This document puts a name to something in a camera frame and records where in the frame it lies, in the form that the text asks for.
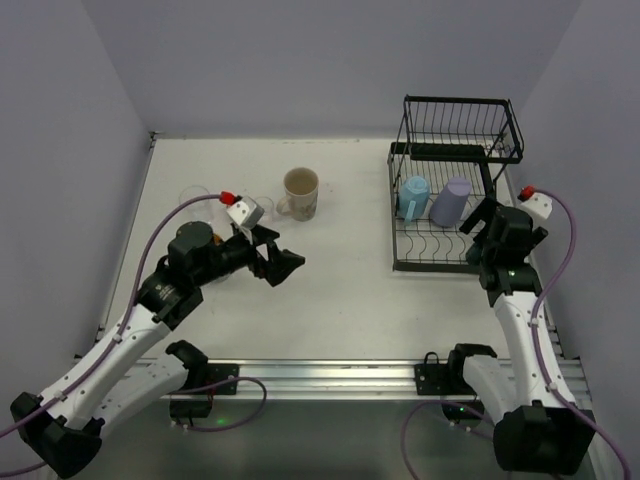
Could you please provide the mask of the small clear glass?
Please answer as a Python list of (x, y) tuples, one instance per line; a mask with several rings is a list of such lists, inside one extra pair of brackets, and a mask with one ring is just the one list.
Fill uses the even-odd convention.
[(255, 202), (263, 210), (263, 214), (260, 218), (260, 223), (272, 223), (275, 218), (275, 204), (273, 200), (266, 196), (260, 196), (255, 198)]

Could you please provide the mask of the clear plastic tumbler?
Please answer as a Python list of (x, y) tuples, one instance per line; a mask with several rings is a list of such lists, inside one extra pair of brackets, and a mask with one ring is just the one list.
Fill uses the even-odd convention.
[[(185, 204), (187, 201), (209, 195), (209, 190), (202, 185), (191, 185), (186, 187), (179, 195), (179, 204)], [(212, 200), (202, 200), (189, 204), (183, 209), (184, 214), (189, 221), (201, 221), (209, 225), (214, 221), (214, 203)]]

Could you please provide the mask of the beige seahorse mug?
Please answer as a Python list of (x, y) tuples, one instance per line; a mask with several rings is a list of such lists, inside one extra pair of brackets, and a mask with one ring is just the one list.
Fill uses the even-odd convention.
[(276, 212), (299, 222), (311, 220), (318, 202), (318, 175), (309, 168), (294, 168), (285, 174), (283, 186), (285, 195), (277, 203)]

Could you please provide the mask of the dark teal cup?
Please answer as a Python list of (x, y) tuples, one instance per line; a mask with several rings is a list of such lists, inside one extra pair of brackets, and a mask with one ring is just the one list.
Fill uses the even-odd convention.
[(483, 247), (474, 243), (466, 252), (465, 259), (469, 265), (479, 266), (482, 262)]

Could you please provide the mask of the white floral mug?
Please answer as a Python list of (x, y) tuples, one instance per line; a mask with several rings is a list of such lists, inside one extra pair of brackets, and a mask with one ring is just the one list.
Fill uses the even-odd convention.
[(213, 280), (213, 281), (212, 281), (212, 283), (213, 283), (213, 284), (220, 284), (220, 283), (222, 283), (222, 282), (225, 282), (225, 281), (227, 281), (229, 278), (231, 278), (231, 277), (233, 276), (233, 274), (234, 274), (234, 273), (233, 273), (233, 272), (231, 272), (231, 273), (227, 273), (227, 274), (225, 274), (225, 275), (222, 275), (222, 276), (220, 276), (220, 277), (216, 278), (215, 280)]

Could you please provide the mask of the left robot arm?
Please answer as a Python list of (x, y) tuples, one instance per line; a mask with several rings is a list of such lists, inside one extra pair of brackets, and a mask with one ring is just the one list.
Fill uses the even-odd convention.
[(116, 425), (146, 405), (175, 391), (204, 390), (208, 358), (184, 340), (144, 370), (128, 372), (202, 303), (202, 286), (246, 268), (275, 287), (303, 266), (303, 256), (278, 248), (278, 237), (257, 225), (218, 242), (204, 222), (179, 227), (115, 327), (53, 385), (12, 402), (21, 439), (68, 479), (89, 465)]

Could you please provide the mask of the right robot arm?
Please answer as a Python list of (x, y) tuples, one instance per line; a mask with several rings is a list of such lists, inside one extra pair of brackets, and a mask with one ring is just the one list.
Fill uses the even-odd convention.
[(494, 424), (496, 460), (505, 471), (575, 474), (595, 431), (592, 415), (576, 407), (557, 362), (539, 305), (542, 286), (531, 251), (547, 236), (528, 212), (483, 199), (461, 231), (475, 235), (466, 258), (479, 269), (504, 333), (513, 374), (500, 368), (493, 350), (484, 345), (459, 345), (453, 373), (481, 399)]

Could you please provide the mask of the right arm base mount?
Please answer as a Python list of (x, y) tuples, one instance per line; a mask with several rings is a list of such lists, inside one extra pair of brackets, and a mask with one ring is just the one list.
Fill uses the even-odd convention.
[(463, 379), (463, 366), (468, 357), (474, 355), (496, 358), (492, 347), (482, 344), (457, 343), (449, 352), (448, 358), (442, 362), (438, 354), (429, 351), (424, 359), (414, 365), (414, 383), (419, 396), (473, 396), (471, 402), (465, 402), (460, 407), (443, 405), (443, 412), (452, 414), (453, 420), (471, 419), (476, 410), (482, 419), (492, 424), (492, 420), (485, 414), (484, 405), (477, 399), (477, 394)]

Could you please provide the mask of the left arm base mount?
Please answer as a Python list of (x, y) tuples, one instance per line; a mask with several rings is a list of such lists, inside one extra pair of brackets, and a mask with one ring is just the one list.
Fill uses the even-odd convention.
[[(178, 388), (179, 391), (236, 378), (240, 373), (240, 366), (237, 363), (210, 363), (209, 358), (202, 351), (185, 340), (171, 343), (165, 352), (179, 359), (188, 372), (184, 384)], [(219, 391), (209, 388), (196, 393), (195, 400), (171, 400), (169, 415), (177, 423), (194, 427), (194, 419), (204, 419), (209, 416), (216, 394), (235, 395), (236, 390), (236, 384), (229, 383), (221, 386)]]

